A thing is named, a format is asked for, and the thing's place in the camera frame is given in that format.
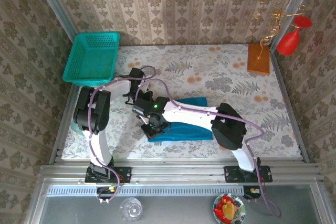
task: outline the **wall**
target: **wall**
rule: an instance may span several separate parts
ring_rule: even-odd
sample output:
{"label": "wall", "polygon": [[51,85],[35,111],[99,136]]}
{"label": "wall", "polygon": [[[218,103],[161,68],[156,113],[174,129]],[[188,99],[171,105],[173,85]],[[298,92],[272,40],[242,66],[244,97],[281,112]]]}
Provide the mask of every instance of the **wall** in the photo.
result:
{"label": "wall", "polygon": [[313,26],[290,57],[278,56],[308,154],[336,209],[336,0],[304,0]]}
{"label": "wall", "polygon": [[46,0],[0,0],[0,223],[21,223],[70,86],[70,42]]}
{"label": "wall", "polygon": [[121,45],[259,42],[268,19],[251,19],[266,0],[61,0],[78,33],[122,32]]}

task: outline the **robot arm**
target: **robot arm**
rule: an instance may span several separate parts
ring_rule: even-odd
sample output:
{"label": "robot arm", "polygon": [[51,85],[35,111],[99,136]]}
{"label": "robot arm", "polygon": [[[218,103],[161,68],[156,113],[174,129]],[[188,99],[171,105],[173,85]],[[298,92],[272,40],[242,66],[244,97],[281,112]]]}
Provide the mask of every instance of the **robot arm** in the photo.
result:
{"label": "robot arm", "polygon": [[163,129],[170,126],[172,122],[200,126],[212,131],[218,144],[232,151],[241,169],[248,172],[255,170],[255,162],[246,145],[243,144],[246,134],[245,123],[233,119],[225,119],[223,122],[219,116],[208,113],[214,112],[241,118],[229,104],[221,103],[219,107],[201,107],[176,101],[174,103],[165,97],[158,97],[152,103],[141,98],[134,102],[132,111],[148,119],[141,129],[149,139],[163,133]]}
{"label": "robot arm", "polygon": [[[246,134],[245,123],[232,119],[223,120],[220,116],[210,114],[213,112],[241,118],[230,105],[221,103],[219,107],[200,107],[171,102],[169,98],[165,97],[158,97],[153,101],[152,92],[143,91],[139,92],[138,98],[135,100],[135,94],[143,77],[144,73],[140,69],[133,68],[128,76],[114,79],[104,90],[98,91],[94,96],[90,122],[93,131],[92,149],[89,151],[91,159],[89,168],[94,174],[99,175],[100,178],[110,179],[111,174],[107,169],[101,167],[96,158],[102,164],[114,167],[113,157],[107,146],[105,128],[109,119],[110,101],[120,96],[128,97],[134,101],[132,111],[145,122],[141,129],[149,139],[163,133],[163,130],[172,122],[197,125],[212,131],[219,145],[232,151],[241,169],[248,172],[255,170],[255,162],[246,145],[243,144],[243,138]],[[88,141],[90,138],[88,105],[94,90],[91,87],[81,89],[73,117],[74,122],[83,130]]]}

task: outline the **folded towel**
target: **folded towel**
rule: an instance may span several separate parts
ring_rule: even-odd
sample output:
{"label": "folded towel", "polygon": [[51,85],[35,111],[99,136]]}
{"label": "folded towel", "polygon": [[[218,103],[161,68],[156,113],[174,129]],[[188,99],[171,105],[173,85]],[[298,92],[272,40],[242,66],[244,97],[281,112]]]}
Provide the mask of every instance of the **folded towel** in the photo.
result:
{"label": "folded towel", "polygon": [[[195,97],[179,99],[189,105],[207,106],[206,97]],[[164,132],[153,139],[148,139],[149,142],[163,142],[163,141],[192,141],[192,140],[212,140],[212,132],[191,124],[173,122],[170,127],[164,129]]]}

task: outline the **ribbed metal strip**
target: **ribbed metal strip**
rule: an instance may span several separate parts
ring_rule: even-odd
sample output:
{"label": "ribbed metal strip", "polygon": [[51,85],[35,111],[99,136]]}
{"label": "ribbed metal strip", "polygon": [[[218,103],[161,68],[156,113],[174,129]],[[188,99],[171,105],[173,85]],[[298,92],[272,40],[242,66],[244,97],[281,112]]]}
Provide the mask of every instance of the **ribbed metal strip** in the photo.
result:
{"label": "ribbed metal strip", "polygon": [[[48,197],[95,196],[96,186],[50,186]],[[243,186],[123,186],[119,196],[217,196],[244,195]]]}

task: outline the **plate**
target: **plate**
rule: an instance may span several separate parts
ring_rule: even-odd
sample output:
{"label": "plate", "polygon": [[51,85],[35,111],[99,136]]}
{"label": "plate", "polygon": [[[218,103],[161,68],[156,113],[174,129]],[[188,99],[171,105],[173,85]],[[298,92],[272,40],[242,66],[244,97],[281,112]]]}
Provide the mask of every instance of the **plate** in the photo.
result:
{"label": "plate", "polygon": [[[231,220],[230,224],[242,224],[245,220],[245,217],[246,217],[246,209],[245,209],[245,205],[244,205],[243,201],[238,196],[236,196],[234,194],[231,194],[231,193],[221,194],[215,199],[215,202],[214,202],[214,205],[213,205],[212,209],[215,209],[217,207],[217,204],[220,203],[220,201],[222,200],[222,197],[224,195],[230,197],[234,201],[234,203],[237,207],[237,211],[235,213],[235,216],[234,216],[233,220]],[[213,214],[214,214],[214,217],[215,217],[216,221],[219,224],[226,224],[226,223],[222,222],[221,220],[219,220],[219,218],[215,215],[214,212],[213,212]]]}

